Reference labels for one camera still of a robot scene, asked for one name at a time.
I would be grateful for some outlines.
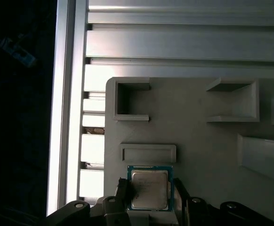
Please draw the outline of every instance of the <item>dark background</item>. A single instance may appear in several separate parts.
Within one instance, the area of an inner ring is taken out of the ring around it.
[[[0,43],[24,34],[38,59],[26,68],[0,49],[0,225],[46,215],[55,26],[56,0],[0,1]]]

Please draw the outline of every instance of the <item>metal plate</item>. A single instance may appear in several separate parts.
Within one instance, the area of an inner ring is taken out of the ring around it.
[[[168,208],[168,172],[133,170],[132,184],[136,195],[132,209],[166,210]]]

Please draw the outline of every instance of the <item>screw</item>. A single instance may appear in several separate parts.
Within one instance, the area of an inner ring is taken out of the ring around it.
[[[201,200],[200,200],[200,199],[198,199],[198,198],[193,198],[193,202],[195,202],[195,203],[199,203],[199,202],[201,202]]]
[[[235,209],[236,205],[234,205],[233,203],[228,203],[227,207],[230,208],[230,209]]]
[[[84,204],[81,204],[81,203],[78,203],[78,204],[75,205],[76,208],[81,208],[83,206],[84,206]]]

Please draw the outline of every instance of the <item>processor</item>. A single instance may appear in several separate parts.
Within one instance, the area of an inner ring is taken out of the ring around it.
[[[128,166],[134,190],[129,210],[172,210],[172,170],[171,166]]]

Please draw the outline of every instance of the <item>white connector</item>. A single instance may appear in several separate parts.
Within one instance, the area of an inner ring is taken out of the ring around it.
[[[14,59],[20,61],[26,67],[33,67],[37,63],[37,59],[23,49],[18,44],[12,46],[13,41],[10,38],[4,38],[0,44],[0,47],[10,54]]]

